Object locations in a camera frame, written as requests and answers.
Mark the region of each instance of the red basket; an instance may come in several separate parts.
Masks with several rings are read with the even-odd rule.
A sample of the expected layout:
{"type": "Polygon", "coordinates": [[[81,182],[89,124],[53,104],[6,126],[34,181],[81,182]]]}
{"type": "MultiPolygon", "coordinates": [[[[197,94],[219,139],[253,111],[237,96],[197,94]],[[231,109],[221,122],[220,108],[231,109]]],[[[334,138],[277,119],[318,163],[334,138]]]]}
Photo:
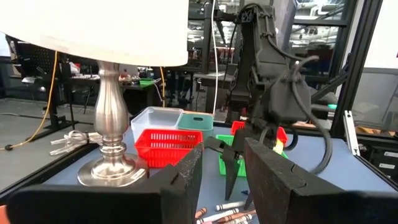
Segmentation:
{"type": "Polygon", "coordinates": [[[231,134],[235,135],[236,130],[244,128],[244,121],[234,121],[232,123],[231,134]]]}
{"type": "Polygon", "coordinates": [[[145,129],[135,146],[138,156],[150,168],[164,168],[167,164],[177,164],[201,142],[201,131],[145,129]]]}
{"type": "MultiPolygon", "coordinates": [[[[244,121],[234,121],[232,123],[231,134],[235,135],[236,130],[244,128],[244,121]]],[[[278,128],[277,139],[279,139],[284,145],[287,142],[287,135],[285,129],[282,127],[278,128]]]]}

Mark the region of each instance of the lamp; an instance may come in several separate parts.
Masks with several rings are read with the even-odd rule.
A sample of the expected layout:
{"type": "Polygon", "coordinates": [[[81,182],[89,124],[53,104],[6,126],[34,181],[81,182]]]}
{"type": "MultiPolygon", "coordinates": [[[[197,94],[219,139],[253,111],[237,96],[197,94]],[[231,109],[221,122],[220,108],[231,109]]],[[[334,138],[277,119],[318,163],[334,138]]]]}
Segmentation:
{"type": "Polygon", "coordinates": [[[188,1],[0,0],[0,4],[1,32],[98,61],[101,85],[95,129],[103,137],[99,148],[103,156],[79,170],[79,182],[122,187],[145,179],[146,163],[124,153],[123,133],[129,119],[118,83],[119,63],[161,67],[186,64],[188,1]]]}

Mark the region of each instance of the concrete floor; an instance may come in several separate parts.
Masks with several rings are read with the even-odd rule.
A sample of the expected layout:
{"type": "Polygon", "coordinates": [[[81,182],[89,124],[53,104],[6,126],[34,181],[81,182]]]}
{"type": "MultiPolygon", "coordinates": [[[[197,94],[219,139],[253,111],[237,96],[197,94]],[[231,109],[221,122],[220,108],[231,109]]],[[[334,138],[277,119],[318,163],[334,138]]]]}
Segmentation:
{"type": "MultiPolygon", "coordinates": [[[[34,133],[41,122],[40,119],[24,118],[5,113],[42,117],[40,108],[43,106],[45,106],[44,102],[0,100],[0,147],[24,141],[34,133]]],[[[69,108],[67,107],[60,108],[58,114],[65,114],[67,119],[70,119],[69,108]]],[[[83,114],[83,110],[77,106],[74,109],[74,115],[77,121],[93,122],[92,108],[89,108],[86,114],[83,114]]],[[[89,124],[77,124],[76,128],[80,131],[94,131],[94,127],[89,124]]],[[[71,130],[72,127],[63,129],[12,151],[0,151],[0,164],[2,166],[2,169],[0,169],[0,190],[58,159],[60,156],[50,156],[49,152],[62,147],[62,145],[51,145],[50,141],[63,138],[63,135],[71,130]]]]}

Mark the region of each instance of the lamp shade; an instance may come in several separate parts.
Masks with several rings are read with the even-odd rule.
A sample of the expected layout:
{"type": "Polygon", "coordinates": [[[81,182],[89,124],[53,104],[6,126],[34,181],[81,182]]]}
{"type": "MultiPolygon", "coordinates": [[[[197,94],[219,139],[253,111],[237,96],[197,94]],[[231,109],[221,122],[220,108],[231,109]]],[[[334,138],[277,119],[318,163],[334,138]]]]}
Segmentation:
{"type": "Polygon", "coordinates": [[[186,64],[187,0],[0,0],[0,32],[67,54],[143,66],[186,64]]]}

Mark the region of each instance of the lamp base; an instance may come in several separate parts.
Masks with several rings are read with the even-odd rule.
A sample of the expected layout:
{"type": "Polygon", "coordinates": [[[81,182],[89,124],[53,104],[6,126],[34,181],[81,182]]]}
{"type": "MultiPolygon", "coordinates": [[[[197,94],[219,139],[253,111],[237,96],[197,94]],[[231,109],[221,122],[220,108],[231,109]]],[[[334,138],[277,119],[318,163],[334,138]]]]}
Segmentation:
{"type": "Polygon", "coordinates": [[[147,177],[146,162],[134,154],[124,154],[120,162],[105,162],[104,158],[90,161],[78,173],[82,185],[100,187],[124,187],[147,177]]]}

